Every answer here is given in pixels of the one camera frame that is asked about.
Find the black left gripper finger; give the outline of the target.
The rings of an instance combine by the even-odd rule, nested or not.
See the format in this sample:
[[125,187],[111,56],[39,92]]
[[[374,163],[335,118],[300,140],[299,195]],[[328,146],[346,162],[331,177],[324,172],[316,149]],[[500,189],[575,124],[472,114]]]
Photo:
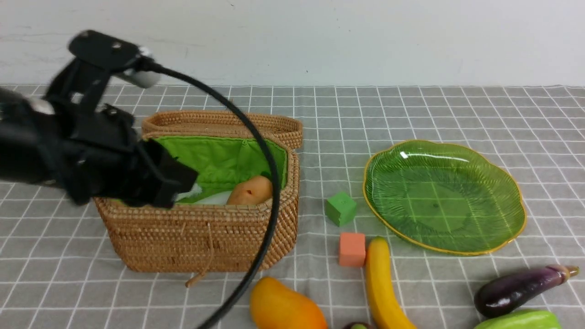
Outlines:
[[180,194],[196,184],[199,172],[172,156],[157,140],[140,140],[137,151],[145,166],[138,175],[138,205],[170,209]]

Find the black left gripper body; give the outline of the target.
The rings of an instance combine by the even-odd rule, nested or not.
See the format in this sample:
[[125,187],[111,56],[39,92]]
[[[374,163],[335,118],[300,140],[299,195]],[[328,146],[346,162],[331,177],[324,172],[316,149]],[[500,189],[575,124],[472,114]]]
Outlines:
[[138,140],[133,123],[133,115],[109,104],[52,118],[46,138],[51,173],[75,204],[94,197],[156,204],[158,144]]

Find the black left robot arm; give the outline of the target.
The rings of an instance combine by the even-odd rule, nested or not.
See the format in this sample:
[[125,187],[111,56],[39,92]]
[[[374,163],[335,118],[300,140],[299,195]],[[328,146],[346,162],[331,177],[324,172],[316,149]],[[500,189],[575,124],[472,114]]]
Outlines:
[[1,89],[1,179],[63,190],[76,205],[94,198],[171,208],[198,171],[154,139],[139,139],[134,116],[109,104],[84,110]]

